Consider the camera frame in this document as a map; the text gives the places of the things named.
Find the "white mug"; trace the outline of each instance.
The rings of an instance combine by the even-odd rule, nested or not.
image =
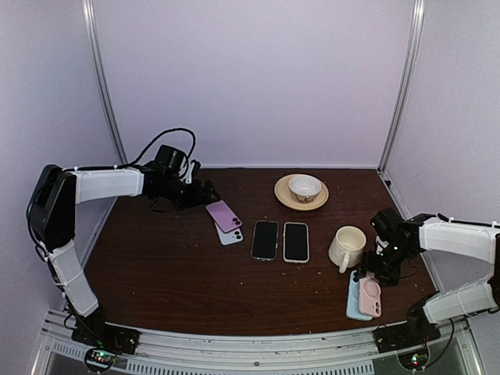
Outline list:
[[[339,266],[338,272],[344,273],[347,268],[355,266],[363,257],[366,236],[356,227],[342,227],[335,234],[328,255],[330,260]]]

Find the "wooden table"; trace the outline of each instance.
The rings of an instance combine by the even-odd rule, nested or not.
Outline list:
[[[394,206],[374,170],[300,170],[325,182],[325,206],[297,212],[281,205],[273,186],[297,170],[202,170],[241,217],[245,240],[222,246],[204,207],[173,211],[168,202],[151,212],[146,198],[116,203],[86,267],[88,280],[105,306],[108,321],[153,330],[193,334],[306,334],[377,326],[405,319],[414,302],[434,292],[420,258],[414,277],[382,293],[379,319],[347,319],[349,272],[339,274],[328,258],[336,230],[355,225],[375,237],[370,218]],[[250,256],[256,220],[280,224],[278,257],[261,262]],[[285,222],[309,226],[310,261],[282,257]],[[402,274],[413,270],[405,266]]]

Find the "white bowl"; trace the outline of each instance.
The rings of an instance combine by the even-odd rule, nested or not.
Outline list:
[[[321,192],[321,181],[308,174],[298,174],[288,181],[288,187],[299,202],[312,202]]]

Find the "ceramic cup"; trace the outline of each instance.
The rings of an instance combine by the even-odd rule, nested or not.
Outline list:
[[[299,202],[309,203],[321,192],[321,181],[307,174],[298,174],[288,181],[288,187]]]
[[[362,230],[350,226],[342,227],[335,234],[328,255],[330,260],[339,267],[338,272],[344,273],[347,268],[359,263],[363,257],[365,245],[366,236]]]

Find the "light blue phone case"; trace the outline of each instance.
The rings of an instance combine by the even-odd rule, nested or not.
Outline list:
[[[359,311],[359,282],[354,281],[356,271],[351,272],[351,280],[349,281],[349,292],[347,297],[347,309],[345,315],[349,319],[356,320],[372,320],[373,317],[362,314]]]

